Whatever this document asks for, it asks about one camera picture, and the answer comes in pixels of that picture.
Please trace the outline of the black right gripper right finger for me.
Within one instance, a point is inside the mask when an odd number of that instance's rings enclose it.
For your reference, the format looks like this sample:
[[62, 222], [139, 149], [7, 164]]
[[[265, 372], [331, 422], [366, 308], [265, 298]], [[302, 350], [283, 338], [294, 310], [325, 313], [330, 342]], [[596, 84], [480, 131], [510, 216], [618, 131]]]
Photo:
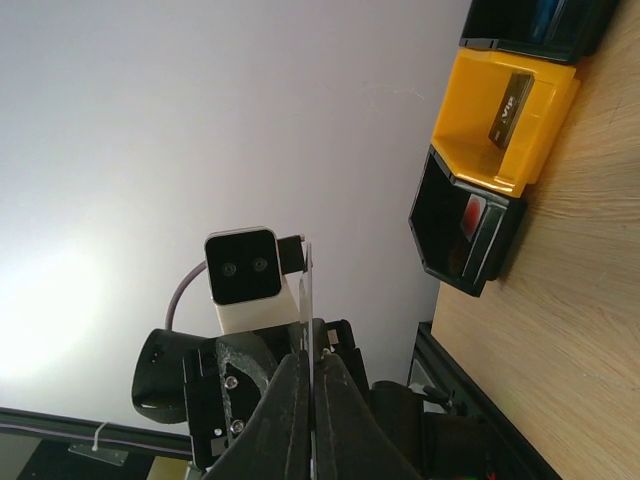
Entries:
[[314, 371], [318, 479], [418, 479], [378, 426], [342, 359], [323, 356]]

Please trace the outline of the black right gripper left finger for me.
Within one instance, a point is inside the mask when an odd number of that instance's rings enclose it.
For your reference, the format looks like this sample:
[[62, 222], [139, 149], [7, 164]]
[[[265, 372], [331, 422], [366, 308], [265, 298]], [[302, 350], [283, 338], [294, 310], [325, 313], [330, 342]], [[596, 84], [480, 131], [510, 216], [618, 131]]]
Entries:
[[284, 357], [244, 431], [207, 479], [310, 477], [309, 372], [307, 353]]

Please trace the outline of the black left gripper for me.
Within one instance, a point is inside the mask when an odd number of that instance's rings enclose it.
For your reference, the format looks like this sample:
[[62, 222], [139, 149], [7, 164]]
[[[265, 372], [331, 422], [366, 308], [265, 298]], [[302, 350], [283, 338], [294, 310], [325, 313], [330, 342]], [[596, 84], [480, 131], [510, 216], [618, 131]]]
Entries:
[[[266, 348], [271, 362], [267, 376], [272, 377], [285, 355], [301, 342], [302, 328], [282, 325], [256, 330], [253, 338]], [[351, 325], [346, 320], [324, 323], [321, 328], [323, 345], [341, 357], [361, 395], [366, 397], [369, 383], [360, 349], [356, 347]], [[224, 453], [227, 442], [227, 416], [223, 402], [216, 341], [207, 339], [183, 357], [185, 412], [191, 437], [193, 461], [205, 470]]]

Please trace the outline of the black vip card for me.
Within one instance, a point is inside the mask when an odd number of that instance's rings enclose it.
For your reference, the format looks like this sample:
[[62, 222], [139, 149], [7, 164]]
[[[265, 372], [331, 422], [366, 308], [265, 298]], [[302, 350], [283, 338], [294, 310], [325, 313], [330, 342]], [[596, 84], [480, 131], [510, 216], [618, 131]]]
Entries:
[[309, 363], [309, 435], [310, 435], [310, 478], [317, 479], [317, 461], [316, 457], [316, 439], [315, 439], [315, 406], [314, 406], [314, 370], [315, 370], [315, 333], [313, 318], [313, 259], [312, 245], [310, 242], [304, 241], [304, 269], [299, 283], [299, 302], [301, 323], [304, 326], [304, 340], [306, 342], [306, 351], [308, 353]]
[[488, 133], [498, 149], [507, 149], [533, 83], [531, 74], [517, 72], [511, 75]]

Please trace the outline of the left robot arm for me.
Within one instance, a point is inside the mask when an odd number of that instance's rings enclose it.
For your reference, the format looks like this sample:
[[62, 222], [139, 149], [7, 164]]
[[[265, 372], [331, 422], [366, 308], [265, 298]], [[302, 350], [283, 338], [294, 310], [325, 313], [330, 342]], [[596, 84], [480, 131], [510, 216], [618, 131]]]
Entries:
[[131, 395], [144, 417], [187, 424], [193, 462], [208, 479], [370, 479], [386, 440], [363, 374], [344, 322], [217, 338], [156, 329]]

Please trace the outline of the red white card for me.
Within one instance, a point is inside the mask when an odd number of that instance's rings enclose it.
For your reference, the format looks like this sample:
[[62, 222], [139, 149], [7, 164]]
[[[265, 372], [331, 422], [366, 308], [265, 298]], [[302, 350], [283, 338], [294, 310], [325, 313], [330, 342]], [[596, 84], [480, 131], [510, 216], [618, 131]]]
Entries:
[[485, 209], [486, 200], [484, 197], [475, 194], [469, 196], [460, 222], [462, 233], [469, 242], [473, 240], [476, 234]]

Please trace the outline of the black VIP card in bin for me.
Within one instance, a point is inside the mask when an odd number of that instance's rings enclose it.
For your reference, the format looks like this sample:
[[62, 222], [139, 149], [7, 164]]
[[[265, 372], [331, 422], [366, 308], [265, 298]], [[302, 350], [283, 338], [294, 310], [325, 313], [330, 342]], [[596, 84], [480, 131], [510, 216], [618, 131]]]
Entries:
[[511, 75], [488, 133], [498, 149], [507, 149], [533, 83], [531, 74], [517, 72]]

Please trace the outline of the blue card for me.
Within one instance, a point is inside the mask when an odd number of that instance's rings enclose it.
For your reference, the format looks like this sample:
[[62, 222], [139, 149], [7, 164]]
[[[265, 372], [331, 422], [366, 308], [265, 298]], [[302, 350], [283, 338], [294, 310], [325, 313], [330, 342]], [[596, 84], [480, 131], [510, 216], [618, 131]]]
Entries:
[[565, 0], [538, 0], [535, 2], [529, 29], [529, 40], [532, 43], [542, 44], [551, 40], [565, 3]]

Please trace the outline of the black plastic bin near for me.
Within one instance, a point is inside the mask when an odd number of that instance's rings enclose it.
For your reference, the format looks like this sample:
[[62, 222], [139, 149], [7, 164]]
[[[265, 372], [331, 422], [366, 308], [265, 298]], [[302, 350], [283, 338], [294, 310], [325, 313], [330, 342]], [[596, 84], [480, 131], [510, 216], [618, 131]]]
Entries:
[[479, 297], [499, 277], [526, 209], [523, 198], [456, 177], [431, 146], [409, 215], [423, 269]]

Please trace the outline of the black plastic bin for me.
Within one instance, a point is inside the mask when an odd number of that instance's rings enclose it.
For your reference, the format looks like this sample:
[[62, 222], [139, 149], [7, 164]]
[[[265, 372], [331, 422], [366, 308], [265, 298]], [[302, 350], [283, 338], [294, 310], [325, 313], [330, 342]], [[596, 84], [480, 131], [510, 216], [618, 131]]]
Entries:
[[575, 65], [594, 55], [617, 0], [475, 0], [459, 45]]
[[423, 269], [479, 297], [499, 277], [526, 209], [523, 198], [456, 177], [431, 146], [409, 215]]

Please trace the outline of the yellow plastic bin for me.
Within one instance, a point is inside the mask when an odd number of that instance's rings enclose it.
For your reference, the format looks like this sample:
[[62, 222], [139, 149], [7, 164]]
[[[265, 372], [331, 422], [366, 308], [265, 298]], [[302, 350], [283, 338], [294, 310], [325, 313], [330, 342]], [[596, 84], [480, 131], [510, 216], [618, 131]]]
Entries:
[[537, 182], [574, 101], [574, 66], [461, 48], [431, 143], [455, 178], [517, 198]]

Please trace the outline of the black plastic bin far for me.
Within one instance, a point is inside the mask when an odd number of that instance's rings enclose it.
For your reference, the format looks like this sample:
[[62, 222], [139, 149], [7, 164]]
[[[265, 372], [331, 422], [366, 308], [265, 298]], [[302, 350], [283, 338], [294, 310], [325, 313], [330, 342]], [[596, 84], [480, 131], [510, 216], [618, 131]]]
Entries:
[[594, 55], [617, 0], [475, 0], [459, 45], [575, 65]]

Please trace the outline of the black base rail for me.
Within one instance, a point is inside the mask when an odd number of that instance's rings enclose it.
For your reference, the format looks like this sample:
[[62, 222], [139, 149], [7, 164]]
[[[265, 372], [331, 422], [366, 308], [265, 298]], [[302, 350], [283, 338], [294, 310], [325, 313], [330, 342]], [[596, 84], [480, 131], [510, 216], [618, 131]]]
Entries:
[[557, 479], [559, 475], [421, 322], [409, 385], [423, 396], [432, 479]]

